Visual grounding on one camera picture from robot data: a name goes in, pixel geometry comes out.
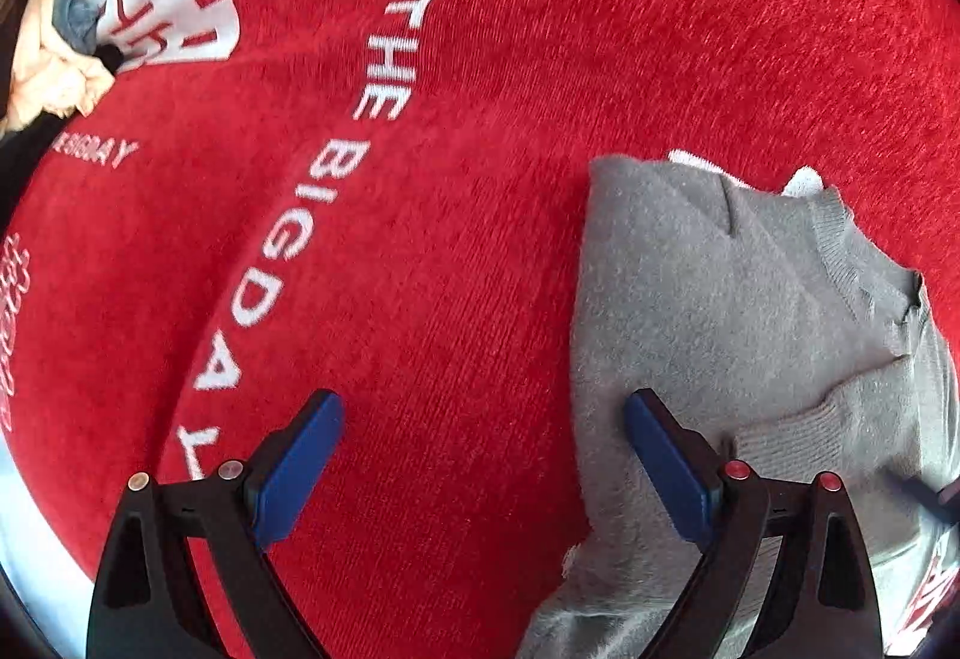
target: ribbed cuff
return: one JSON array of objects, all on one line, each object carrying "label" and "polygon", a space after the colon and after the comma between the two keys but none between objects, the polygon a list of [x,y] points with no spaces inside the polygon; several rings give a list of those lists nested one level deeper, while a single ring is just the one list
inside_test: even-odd
[{"label": "ribbed cuff", "polygon": [[733,451],[762,477],[810,482],[839,466],[844,413],[831,400],[779,421],[752,424],[733,434]]}]

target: gray sweater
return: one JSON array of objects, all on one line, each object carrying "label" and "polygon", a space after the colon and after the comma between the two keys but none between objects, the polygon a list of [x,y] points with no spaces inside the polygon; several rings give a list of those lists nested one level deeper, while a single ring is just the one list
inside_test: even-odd
[{"label": "gray sweater", "polygon": [[[892,636],[938,532],[877,470],[957,476],[957,381],[922,278],[859,232],[835,189],[792,199],[678,164],[594,162],[571,347],[592,532],[520,659],[635,659],[699,559],[623,434],[642,386],[763,477],[840,474]],[[778,547],[764,541],[718,656],[740,656]]]}]

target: screw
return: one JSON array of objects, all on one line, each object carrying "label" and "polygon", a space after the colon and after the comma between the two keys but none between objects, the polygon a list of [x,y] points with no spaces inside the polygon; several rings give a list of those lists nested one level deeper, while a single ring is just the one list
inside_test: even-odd
[{"label": "screw", "polygon": [[138,472],[136,475],[131,475],[127,481],[127,487],[131,491],[143,491],[149,482],[150,476],[146,472]]},{"label": "screw", "polygon": [[240,477],[241,472],[243,472],[243,462],[232,458],[230,461],[224,461],[224,463],[220,465],[220,469],[217,470],[217,475],[224,480],[236,480],[237,477]]},{"label": "screw", "polygon": [[723,471],[727,473],[727,477],[732,477],[733,480],[747,480],[750,477],[750,465],[746,461],[740,461],[738,458],[734,458],[732,461],[728,461],[727,464],[723,467]]},{"label": "screw", "polygon": [[824,472],[823,475],[820,475],[820,485],[827,491],[839,491],[843,488],[843,480],[840,480],[840,477],[832,472]]}]

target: red sweatshirt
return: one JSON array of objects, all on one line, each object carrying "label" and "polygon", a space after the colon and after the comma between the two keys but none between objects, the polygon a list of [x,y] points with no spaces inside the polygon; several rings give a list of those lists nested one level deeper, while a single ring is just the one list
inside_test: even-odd
[{"label": "red sweatshirt", "polygon": [[510,656],[587,531],[600,153],[812,165],[960,335],[954,0],[93,1],[134,68],[14,217],[4,348],[11,449],[90,574],[131,473],[208,475],[329,387],[344,441],[272,554],[311,627],[337,659]]}]

